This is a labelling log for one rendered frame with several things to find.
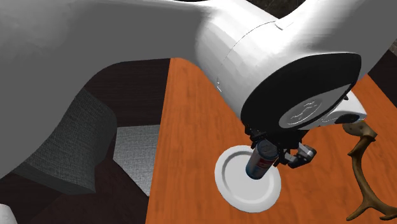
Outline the blue and red drink can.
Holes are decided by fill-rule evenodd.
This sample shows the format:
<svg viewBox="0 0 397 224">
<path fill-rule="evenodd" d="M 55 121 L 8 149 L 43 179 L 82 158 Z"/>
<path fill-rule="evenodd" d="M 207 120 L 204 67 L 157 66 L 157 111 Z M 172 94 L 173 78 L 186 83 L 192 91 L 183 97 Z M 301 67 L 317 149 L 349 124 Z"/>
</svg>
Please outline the blue and red drink can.
<svg viewBox="0 0 397 224">
<path fill-rule="evenodd" d="M 279 156 L 277 147 L 263 139 L 254 147 L 246 166 L 246 174 L 251 179 L 261 179 Z"/>
</svg>

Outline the orange wooden table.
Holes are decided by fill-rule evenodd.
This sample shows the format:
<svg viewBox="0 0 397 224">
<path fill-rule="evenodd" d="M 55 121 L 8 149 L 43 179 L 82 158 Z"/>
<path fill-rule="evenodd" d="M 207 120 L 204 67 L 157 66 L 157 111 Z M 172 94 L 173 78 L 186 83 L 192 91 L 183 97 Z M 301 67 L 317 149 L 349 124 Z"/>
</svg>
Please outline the orange wooden table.
<svg viewBox="0 0 397 224">
<path fill-rule="evenodd" d="M 262 213 L 232 207 L 217 189 L 214 168 L 226 149 L 250 139 L 203 72 L 171 59 L 146 224 L 397 224 L 374 209 L 347 220 L 362 201 L 349 157 L 357 137 L 330 125 L 310 130 L 303 142 L 317 155 L 297 169 L 279 166 L 274 206 Z"/>
</svg>

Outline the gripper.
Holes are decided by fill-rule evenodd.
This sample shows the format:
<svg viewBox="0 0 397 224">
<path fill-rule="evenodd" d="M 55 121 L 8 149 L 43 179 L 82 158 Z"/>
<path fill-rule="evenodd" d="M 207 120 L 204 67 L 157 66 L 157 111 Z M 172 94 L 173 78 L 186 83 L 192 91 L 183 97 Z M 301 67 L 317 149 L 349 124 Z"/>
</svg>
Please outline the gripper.
<svg viewBox="0 0 397 224">
<path fill-rule="evenodd" d="M 258 125 L 257 127 L 245 125 L 244 128 L 245 134 L 252 141 L 251 149 L 255 149 L 261 140 L 267 140 L 280 149 L 274 167 L 282 164 L 295 169 L 310 163 L 317 154 L 314 148 L 301 143 L 308 130 L 284 129 L 274 125 Z M 297 149 L 297 153 L 292 155 L 290 149 Z"/>
</svg>

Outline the brown antler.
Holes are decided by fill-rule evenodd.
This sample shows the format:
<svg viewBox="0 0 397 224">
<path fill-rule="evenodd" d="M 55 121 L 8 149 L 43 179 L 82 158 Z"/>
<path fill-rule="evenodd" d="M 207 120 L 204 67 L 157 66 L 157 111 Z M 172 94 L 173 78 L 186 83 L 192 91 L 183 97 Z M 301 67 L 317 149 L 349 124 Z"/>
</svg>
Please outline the brown antler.
<svg viewBox="0 0 397 224">
<path fill-rule="evenodd" d="M 363 214 L 368 208 L 382 213 L 383 216 L 381 216 L 380 219 L 383 221 L 397 218 L 397 207 L 385 204 L 376 196 L 368 184 L 362 169 L 363 155 L 369 145 L 376 141 L 375 138 L 377 137 L 377 133 L 365 121 L 344 123 L 342 128 L 346 133 L 359 137 L 358 143 L 347 155 L 352 159 L 352 170 L 363 197 L 362 203 L 346 218 L 346 220 L 352 221 Z"/>
</svg>

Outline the grey fabric sofa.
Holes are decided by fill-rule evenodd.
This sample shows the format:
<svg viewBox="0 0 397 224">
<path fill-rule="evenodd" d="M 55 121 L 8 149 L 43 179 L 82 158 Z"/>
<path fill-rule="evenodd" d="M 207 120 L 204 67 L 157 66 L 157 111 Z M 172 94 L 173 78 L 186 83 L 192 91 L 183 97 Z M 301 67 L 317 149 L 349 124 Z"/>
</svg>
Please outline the grey fabric sofa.
<svg viewBox="0 0 397 224">
<path fill-rule="evenodd" d="M 48 139 L 13 170 L 62 193 L 95 193 L 95 166 L 111 158 L 150 194 L 159 125 L 117 127 L 113 111 L 81 89 Z"/>
</svg>

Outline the white plate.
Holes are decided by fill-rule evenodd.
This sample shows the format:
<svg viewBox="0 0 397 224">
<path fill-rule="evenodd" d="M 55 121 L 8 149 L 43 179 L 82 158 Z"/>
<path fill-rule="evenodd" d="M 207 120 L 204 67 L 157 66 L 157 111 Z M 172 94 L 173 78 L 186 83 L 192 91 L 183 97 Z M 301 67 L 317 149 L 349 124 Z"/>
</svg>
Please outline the white plate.
<svg viewBox="0 0 397 224">
<path fill-rule="evenodd" d="M 281 192 L 281 176 L 272 166 L 260 179 L 246 173 L 246 165 L 253 153 L 248 145 L 237 145 L 225 150 L 215 165 L 214 177 L 222 197 L 233 207 L 247 213 L 270 209 Z"/>
</svg>

